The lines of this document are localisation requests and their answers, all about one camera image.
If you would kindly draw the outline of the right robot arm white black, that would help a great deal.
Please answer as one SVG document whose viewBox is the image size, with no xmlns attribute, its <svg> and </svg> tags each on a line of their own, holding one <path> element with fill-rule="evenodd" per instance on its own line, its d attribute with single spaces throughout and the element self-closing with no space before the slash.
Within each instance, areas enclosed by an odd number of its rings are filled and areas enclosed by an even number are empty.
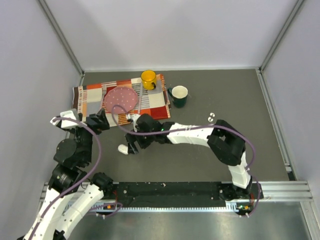
<svg viewBox="0 0 320 240">
<path fill-rule="evenodd" d="M 230 124 L 218 120 L 201 128 L 196 125 L 183 125 L 167 121 L 155 120 L 144 113 L 130 114 L 127 120 L 133 124 L 133 130 L 125 135 L 127 144 L 121 144 L 117 150 L 124 154 L 137 154 L 135 145 L 145 149 L 153 142 L 159 144 L 191 144 L 210 148 L 217 159 L 228 166 L 231 174 L 233 192 L 239 198 L 245 198 L 252 191 L 252 177 L 248 173 L 246 161 L 246 141 L 240 137 Z"/>
</svg>

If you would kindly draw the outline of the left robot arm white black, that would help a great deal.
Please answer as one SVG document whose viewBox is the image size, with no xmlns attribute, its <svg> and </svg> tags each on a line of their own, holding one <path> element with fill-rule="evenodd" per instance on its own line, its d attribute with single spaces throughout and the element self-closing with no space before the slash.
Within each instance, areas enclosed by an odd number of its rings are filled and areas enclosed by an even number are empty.
<svg viewBox="0 0 320 240">
<path fill-rule="evenodd" d="M 68 206 L 81 183 L 89 176 L 83 171 L 92 161 L 93 139 L 110 125 L 105 110 L 83 117 L 76 109 L 61 112 L 50 123 L 71 133 L 56 147 L 53 159 L 57 166 L 52 171 L 43 204 L 23 240 L 67 240 L 77 224 L 102 198 L 114 191 L 113 181 L 103 172 L 95 173 L 80 197 Z"/>
</svg>

